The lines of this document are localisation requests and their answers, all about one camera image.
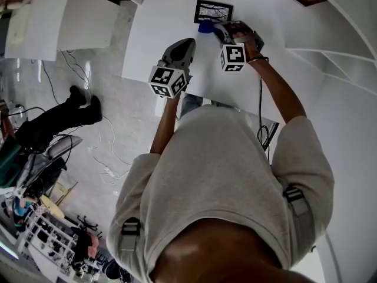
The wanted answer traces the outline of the person's grey shirt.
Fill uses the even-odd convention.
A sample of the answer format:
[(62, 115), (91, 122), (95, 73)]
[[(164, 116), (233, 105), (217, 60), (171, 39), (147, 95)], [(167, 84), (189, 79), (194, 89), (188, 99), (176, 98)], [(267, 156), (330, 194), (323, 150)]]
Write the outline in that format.
[(134, 159), (115, 206), (107, 247), (137, 280), (200, 219), (247, 226), (282, 267), (298, 263), (330, 222), (334, 178), (311, 121), (281, 130), (268, 161), (244, 115), (201, 106), (187, 113), (161, 155)]

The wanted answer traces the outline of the person's right leg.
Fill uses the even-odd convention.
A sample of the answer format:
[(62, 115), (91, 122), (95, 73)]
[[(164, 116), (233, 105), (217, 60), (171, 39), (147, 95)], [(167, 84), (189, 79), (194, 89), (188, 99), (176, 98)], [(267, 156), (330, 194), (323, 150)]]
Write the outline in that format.
[(211, 105), (215, 107), (224, 107), (224, 108), (229, 108), (231, 110), (236, 110), (237, 112), (240, 112), (240, 109), (237, 107), (230, 106), (228, 104), (220, 103), (218, 101), (211, 101)]

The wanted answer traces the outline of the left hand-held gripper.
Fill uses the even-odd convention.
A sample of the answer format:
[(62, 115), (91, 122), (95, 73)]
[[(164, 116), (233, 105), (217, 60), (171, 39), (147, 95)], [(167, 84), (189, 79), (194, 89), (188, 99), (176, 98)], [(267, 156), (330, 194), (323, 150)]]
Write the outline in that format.
[(148, 84), (152, 92), (161, 97), (175, 98), (185, 91), (192, 76), (196, 40), (186, 38), (169, 46), (156, 66), (152, 67)]

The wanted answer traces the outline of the blue cloth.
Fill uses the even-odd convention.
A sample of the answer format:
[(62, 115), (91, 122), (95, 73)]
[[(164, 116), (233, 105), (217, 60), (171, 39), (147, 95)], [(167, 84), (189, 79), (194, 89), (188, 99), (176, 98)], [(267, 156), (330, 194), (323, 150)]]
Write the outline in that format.
[(204, 20), (199, 23), (198, 32), (201, 34), (212, 34), (215, 32), (215, 23), (210, 20)]

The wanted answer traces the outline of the person's right forearm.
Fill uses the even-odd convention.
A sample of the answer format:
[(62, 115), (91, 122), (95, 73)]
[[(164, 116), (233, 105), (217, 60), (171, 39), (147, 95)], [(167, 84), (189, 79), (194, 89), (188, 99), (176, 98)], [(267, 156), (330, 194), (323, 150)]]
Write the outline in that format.
[(290, 85), (269, 64), (267, 58), (257, 55), (249, 61), (266, 84), (272, 99), (285, 123), (296, 117), (306, 117), (305, 109)]

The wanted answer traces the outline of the white table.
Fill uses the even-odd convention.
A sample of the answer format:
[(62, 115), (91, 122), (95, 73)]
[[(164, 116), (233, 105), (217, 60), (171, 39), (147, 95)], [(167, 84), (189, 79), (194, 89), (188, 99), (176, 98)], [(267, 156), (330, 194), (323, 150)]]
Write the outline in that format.
[[(244, 21), (264, 40), (263, 55), (271, 65), (279, 61), (281, 28), (279, 15), (296, 7), (294, 0), (207, 0), (233, 6), (233, 18)], [(220, 64), (220, 44), (213, 34), (201, 34), (194, 23), (197, 0), (143, 0), (133, 19), (124, 56), (122, 77), (147, 82), (151, 69), (166, 48), (185, 39), (196, 40), (187, 91), (281, 122), (269, 92), (259, 87), (251, 67), (225, 72)]]

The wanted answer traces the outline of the person's left forearm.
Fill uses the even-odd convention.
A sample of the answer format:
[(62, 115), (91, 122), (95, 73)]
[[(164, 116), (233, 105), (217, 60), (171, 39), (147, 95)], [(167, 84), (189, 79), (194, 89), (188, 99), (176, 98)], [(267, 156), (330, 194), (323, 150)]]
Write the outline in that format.
[(175, 98), (167, 99), (163, 115), (150, 148), (151, 154), (161, 155), (172, 138), (175, 131), (176, 114), (179, 101), (179, 94)]

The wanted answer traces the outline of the person's right hand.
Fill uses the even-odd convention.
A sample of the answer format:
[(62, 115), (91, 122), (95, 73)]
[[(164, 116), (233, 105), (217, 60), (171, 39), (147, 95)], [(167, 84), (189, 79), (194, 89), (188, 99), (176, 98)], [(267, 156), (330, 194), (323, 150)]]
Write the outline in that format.
[(259, 36), (255, 31), (244, 24), (233, 24), (231, 34), (234, 40), (243, 40), (247, 62), (262, 56), (258, 45)]

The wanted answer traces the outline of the person's leg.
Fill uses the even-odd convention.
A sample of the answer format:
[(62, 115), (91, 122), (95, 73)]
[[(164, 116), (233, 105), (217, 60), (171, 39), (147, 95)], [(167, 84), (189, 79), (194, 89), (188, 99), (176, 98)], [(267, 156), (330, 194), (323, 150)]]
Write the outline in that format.
[(201, 107), (202, 104), (203, 104), (202, 97), (186, 93), (183, 98), (182, 105), (181, 105), (180, 119), (187, 113), (195, 110), (196, 108)]
[(228, 104), (220, 103), (218, 101), (211, 101), (211, 105), (215, 107), (224, 107), (224, 108), (229, 108), (231, 110), (236, 110), (237, 112), (240, 112), (240, 109), (237, 107), (230, 106)]

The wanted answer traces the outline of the black framed picture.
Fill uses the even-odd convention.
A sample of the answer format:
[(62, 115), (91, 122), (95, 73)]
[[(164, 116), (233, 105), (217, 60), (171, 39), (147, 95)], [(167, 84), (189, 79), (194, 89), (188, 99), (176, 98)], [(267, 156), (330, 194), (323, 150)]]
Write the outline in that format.
[(232, 19), (233, 6), (205, 0), (197, 0), (194, 23), (201, 23), (203, 21), (211, 22), (227, 22)]

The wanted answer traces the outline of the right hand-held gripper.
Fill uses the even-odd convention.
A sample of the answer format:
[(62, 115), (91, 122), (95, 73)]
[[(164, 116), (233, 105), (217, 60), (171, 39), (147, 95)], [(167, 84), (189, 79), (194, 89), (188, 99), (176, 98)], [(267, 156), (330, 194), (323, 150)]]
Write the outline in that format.
[[(214, 27), (216, 28), (214, 34), (220, 42), (221, 47), (221, 68), (225, 72), (239, 72), (242, 70), (244, 65), (247, 64), (243, 40), (234, 40), (232, 38), (231, 32), (233, 24), (244, 24), (245, 26), (250, 28), (243, 21), (219, 22), (214, 25)], [(264, 46), (264, 41), (260, 36), (258, 45), (259, 50), (261, 51)]]

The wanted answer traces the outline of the yellow round stool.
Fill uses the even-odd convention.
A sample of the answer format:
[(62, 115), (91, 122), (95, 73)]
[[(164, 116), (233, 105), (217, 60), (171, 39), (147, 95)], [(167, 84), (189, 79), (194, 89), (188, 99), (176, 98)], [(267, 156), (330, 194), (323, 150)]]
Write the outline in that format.
[(65, 215), (59, 208), (59, 205), (65, 200), (77, 184), (78, 182), (75, 182), (72, 186), (65, 187), (61, 183), (56, 182), (47, 192), (47, 195), (42, 195), (40, 197), (41, 202), (47, 207), (49, 214), (64, 219)]

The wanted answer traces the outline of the white shelf cabinet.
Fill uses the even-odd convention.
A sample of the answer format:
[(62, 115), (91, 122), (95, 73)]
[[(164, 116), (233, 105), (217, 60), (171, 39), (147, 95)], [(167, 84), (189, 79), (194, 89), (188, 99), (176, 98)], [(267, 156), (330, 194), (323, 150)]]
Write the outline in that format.
[[(143, 0), (131, 0), (137, 7)], [(369, 65), (376, 52), (350, 16), (326, 0), (313, 6), (288, 7), (279, 15), (281, 42), (274, 68), (288, 81), (303, 103), (311, 103), (327, 70), (336, 60), (351, 59)]]

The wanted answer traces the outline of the person's neck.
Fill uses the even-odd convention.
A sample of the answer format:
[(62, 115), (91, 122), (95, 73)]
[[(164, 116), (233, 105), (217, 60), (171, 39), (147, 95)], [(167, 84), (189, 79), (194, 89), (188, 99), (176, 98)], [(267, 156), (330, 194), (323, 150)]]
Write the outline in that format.
[(150, 278), (153, 283), (314, 283), (283, 269), (252, 229), (220, 219), (185, 228), (164, 248)]

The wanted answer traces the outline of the white side desk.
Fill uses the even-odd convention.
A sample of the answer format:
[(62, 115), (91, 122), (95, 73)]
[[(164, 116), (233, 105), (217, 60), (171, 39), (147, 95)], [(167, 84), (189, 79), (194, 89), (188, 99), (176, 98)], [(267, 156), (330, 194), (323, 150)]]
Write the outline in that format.
[(108, 0), (23, 0), (12, 12), (5, 58), (55, 61), (60, 51), (109, 47), (118, 10)]

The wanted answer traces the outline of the person's left leg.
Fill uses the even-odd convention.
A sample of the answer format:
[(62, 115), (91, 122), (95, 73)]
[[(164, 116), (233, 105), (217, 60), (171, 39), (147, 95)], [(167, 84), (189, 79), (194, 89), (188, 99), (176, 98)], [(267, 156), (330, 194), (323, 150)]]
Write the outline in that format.
[(202, 97), (186, 93), (183, 98), (182, 105), (181, 105), (180, 119), (187, 113), (195, 110), (196, 108), (201, 107), (202, 104), (203, 104)]

